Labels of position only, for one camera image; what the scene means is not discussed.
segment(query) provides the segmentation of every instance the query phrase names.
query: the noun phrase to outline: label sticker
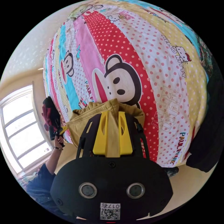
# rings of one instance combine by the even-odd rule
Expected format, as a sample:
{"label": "label sticker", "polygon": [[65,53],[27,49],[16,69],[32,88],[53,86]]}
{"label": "label sticker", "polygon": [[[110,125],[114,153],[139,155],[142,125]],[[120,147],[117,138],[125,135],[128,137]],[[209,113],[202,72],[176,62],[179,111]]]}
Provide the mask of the label sticker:
{"label": "label sticker", "polygon": [[121,204],[100,203],[101,220],[120,220]]}

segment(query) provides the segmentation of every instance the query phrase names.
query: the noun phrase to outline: window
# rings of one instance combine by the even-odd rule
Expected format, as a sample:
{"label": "window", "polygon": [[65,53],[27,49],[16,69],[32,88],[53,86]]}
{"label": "window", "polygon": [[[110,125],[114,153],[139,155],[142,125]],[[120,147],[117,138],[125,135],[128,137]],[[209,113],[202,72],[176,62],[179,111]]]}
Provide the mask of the window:
{"label": "window", "polygon": [[32,99],[32,86],[28,86],[0,103],[0,145],[18,175],[52,151],[39,129]]}

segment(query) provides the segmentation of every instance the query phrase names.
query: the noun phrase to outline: camera lens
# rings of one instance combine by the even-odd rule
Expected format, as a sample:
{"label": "camera lens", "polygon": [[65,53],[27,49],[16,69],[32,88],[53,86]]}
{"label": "camera lens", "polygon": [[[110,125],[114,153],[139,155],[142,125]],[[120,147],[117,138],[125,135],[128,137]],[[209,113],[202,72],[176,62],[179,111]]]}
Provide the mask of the camera lens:
{"label": "camera lens", "polygon": [[145,188],[140,183],[131,184],[127,188],[127,195],[132,199],[140,198],[145,193]]}
{"label": "camera lens", "polygon": [[84,198],[94,198],[97,194],[96,187],[91,183],[83,183],[79,186],[79,193]]}

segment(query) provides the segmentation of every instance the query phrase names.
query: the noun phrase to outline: bed sheet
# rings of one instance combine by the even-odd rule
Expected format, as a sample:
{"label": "bed sheet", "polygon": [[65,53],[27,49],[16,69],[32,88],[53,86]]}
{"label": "bed sheet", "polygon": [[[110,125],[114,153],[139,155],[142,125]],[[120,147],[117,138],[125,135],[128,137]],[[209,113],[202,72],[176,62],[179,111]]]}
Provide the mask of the bed sheet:
{"label": "bed sheet", "polygon": [[[62,125],[91,101],[117,98],[143,109],[150,159],[162,167],[186,161],[206,112],[196,34],[141,1],[98,0],[74,10],[51,41],[43,77]],[[64,137],[72,143],[69,131]]]}

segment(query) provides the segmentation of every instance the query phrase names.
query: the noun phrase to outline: wristwatch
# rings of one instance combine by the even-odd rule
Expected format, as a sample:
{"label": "wristwatch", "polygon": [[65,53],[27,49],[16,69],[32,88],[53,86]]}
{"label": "wristwatch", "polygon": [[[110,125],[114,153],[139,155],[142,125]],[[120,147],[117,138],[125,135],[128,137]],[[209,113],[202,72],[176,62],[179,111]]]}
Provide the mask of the wristwatch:
{"label": "wristwatch", "polygon": [[54,147],[54,148],[60,150],[61,152],[63,151],[63,148],[62,147],[60,147],[60,148]]}

